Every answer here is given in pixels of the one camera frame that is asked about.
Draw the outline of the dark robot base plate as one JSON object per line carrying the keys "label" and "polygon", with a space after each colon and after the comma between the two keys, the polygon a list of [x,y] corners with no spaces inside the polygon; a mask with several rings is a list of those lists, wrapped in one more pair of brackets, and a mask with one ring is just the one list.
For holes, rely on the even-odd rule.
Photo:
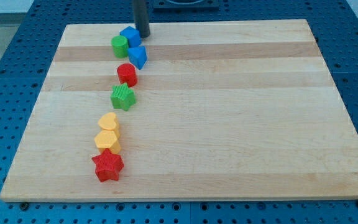
{"label": "dark robot base plate", "polygon": [[153,0],[153,11],[219,9],[218,0]]}

